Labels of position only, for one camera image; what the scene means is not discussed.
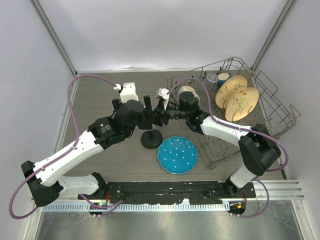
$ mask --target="round black base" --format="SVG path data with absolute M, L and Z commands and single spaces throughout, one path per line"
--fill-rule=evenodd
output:
M 145 131 L 141 136 L 141 143 L 147 149 L 155 149 L 162 143 L 162 134 L 155 129 Z

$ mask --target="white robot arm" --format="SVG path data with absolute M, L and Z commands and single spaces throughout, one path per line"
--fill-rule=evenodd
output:
M 161 92 L 167 94 L 168 91 L 162 89 Z M 38 207 L 48 205 L 58 197 L 71 197 L 77 194 L 94 195 L 97 198 L 103 196 L 106 192 L 106 183 L 99 173 L 94 172 L 84 177 L 63 175 L 90 156 L 131 137 L 136 126 L 140 130 L 150 130 L 153 128 L 152 125 L 167 125 L 170 119 L 186 119 L 187 126 L 193 132 L 214 136 L 239 147 L 243 165 L 226 180 L 230 194 L 241 190 L 255 176 L 264 174 L 281 154 L 275 143 L 240 130 L 241 127 L 268 134 L 263 126 L 257 125 L 251 128 L 226 122 L 239 128 L 236 130 L 216 123 L 208 113 L 200 110 L 198 100 L 191 92 L 183 92 L 180 95 L 178 107 L 170 107 L 169 98 L 160 95 L 158 106 L 152 110 L 150 97 L 144 96 L 144 106 L 136 94 L 135 84 L 131 82 L 123 85 L 120 98 L 112 101 L 114 113 L 99 118 L 91 124 L 68 155 L 28 181 Z M 43 169 L 45 164 L 61 156 L 73 145 L 74 142 L 42 161 L 36 163 L 26 161 L 21 166 L 24 176 L 27 178 L 38 169 Z

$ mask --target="wire rack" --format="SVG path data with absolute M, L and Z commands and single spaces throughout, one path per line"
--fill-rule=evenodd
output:
M 210 73 L 230 73 L 232 76 L 242 75 L 248 79 L 248 87 L 255 87 L 258 89 L 258 104 L 248 116 L 236 121 L 236 124 L 244 126 L 263 124 L 274 138 L 279 139 L 281 135 L 296 125 L 296 119 L 301 116 L 301 113 L 295 106 L 290 105 L 289 110 L 280 102 L 276 97 L 279 88 L 263 71 L 259 71 L 256 74 L 239 57 L 230 57 L 167 78 L 167 89 L 172 88 L 179 80 L 187 77 L 199 78 L 208 86 L 207 76 Z M 171 101 L 178 103 L 178 91 L 180 87 L 185 85 L 191 86 L 196 90 L 200 98 L 200 108 L 209 112 L 206 93 L 202 86 L 195 81 L 184 82 L 172 91 L 172 94 L 170 95 Z M 208 88 L 211 99 L 211 110 L 216 117 L 226 120 L 225 110 L 219 108 L 214 100 L 218 90 L 219 87 L 216 85 L 212 85 Z M 179 122 L 181 128 L 185 130 L 187 138 L 194 142 L 210 169 L 213 169 L 217 164 L 240 154 L 239 148 L 233 144 L 214 136 L 202 136 L 194 133 L 186 127 L 186 124 L 183 121 Z

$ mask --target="gray floor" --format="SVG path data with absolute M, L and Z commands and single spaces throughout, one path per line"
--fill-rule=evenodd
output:
M 245 215 L 260 212 L 265 204 L 249 201 Z M 86 217 L 90 217 L 86 212 L 44 212 L 35 239 L 303 240 L 290 200 L 271 201 L 265 213 L 248 219 L 225 211 L 117 212 Z
M 136 91 L 141 100 L 144 95 L 150 95 L 152 105 L 157 104 L 154 97 L 158 88 L 167 86 L 166 78 L 180 74 L 181 72 L 130 72 L 130 73 L 105 73 L 102 76 L 111 81 L 123 84 L 135 82 Z M 119 98 L 118 92 L 105 83 L 95 78 L 83 78 L 80 80 L 73 109 L 78 121 L 80 131 L 83 132 L 96 119 L 112 114 L 112 99 Z M 163 138 L 172 136 L 186 136 L 185 130 L 174 120 L 168 126 L 158 127 Z M 83 161 L 67 176 L 86 176 L 93 172 L 100 173 L 106 181 L 204 181 L 225 180 L 242 163 L 241 157 L 233 158 L 218 164 L 210 170 L 204 159 L 199 154 L 198 163 L 194 169 L 184 175 L 169 174 L 162 169 L 157 160 L 156 149 L 146 149 L 141 145 L 142 131 L 135 130 L 131 138 L 116 144 L 107 150 L 96 154 Z M 75 128 L 69 122 L 64 145 L 75 139 Z M 262 180 L 283 179 L 280 172 L 268 172 L 260 177 Z

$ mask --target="wall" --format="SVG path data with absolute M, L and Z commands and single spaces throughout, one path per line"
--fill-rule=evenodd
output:
M 279 96 L 301 112 L 297 125 L 283 137 L 290 155 L 289 176 L 298 179 L 320 228 L 320 1 L 299 0 L 267 51 L 259 68 L 279 86 Z
M 72 76 L 29 1 L 3 1 L 0 23 L 0 232 L 21 240 L 28 220 L 9 216 L 9 199 L 24 179 L 20 165 L 52 154 Z M 30 199 L 25 186 L 16 215 Z
M 252 65 L 286 0 L 40 0 L 74 67 Z

